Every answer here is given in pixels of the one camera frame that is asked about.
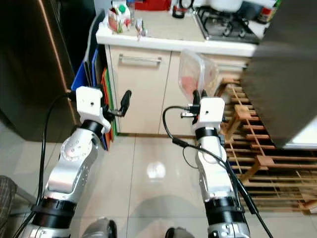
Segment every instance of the cabinet door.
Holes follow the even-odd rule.
[[[190,103],[187,101],[178,86],[179,57],[179,52],[172,52],[162,110],[172,105],[186,106]],[[246,66],[249,61],[249,58],[243,57],[214,55],[206,55],[206,57],[219,64],[219,80],[224,77],[240,78],[244,66]],[[175,135],[194,135],[191,130],[192,119],[181,119],[180,113],[181,110],[177,109],[170,110],[166,113],[166,123],[170,132]],[[159,134],[166,134],[162,121],[159,127]]]
[[[119,131],[157,134],[170,52],[111,46],[110,53],[117,104],[127,89],[132,91]]]

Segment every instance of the clear plastic box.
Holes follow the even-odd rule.
[[[220,83],[218,67],[201,54],[183,50],[180,54],[178,83],[189,102],[193,102],[194,90],[198,90],[201,96],[204,89],[212,97]]]

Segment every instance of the stove burner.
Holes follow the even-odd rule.
[[[235,13],[220,12],[210,6],[196,9],[196,19],[207,40],[258,43],[258,37],[248,27],[248,20]]]

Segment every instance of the white countertop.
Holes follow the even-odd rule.
[[[195,52],[215,55],[251,57],[257,47],[254,44],[226,41],[206,41],[195,22],[194,16],[176,19],[166,11],[135,11],[135,17],[142,18],[148,35],[137,38],[134,27],[122,34],[113,33],[107,25],[107,17],[99,24],[97,42],[105,45],[138,47],[168,51],[190,49]],[[260,38],[265,25],[250,22],[249,27]]]

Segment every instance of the refrigerator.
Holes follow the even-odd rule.
[[[242,77],[278,148],[317,149],[316,26],[314,1],[282,1]]]
[[[0,3],[0,112],[24,139],[40,141],[51,102],[70,88],[84,57],[93,0]],[[79,122],[76,105],[53,109],[48,142],[62,142]]]

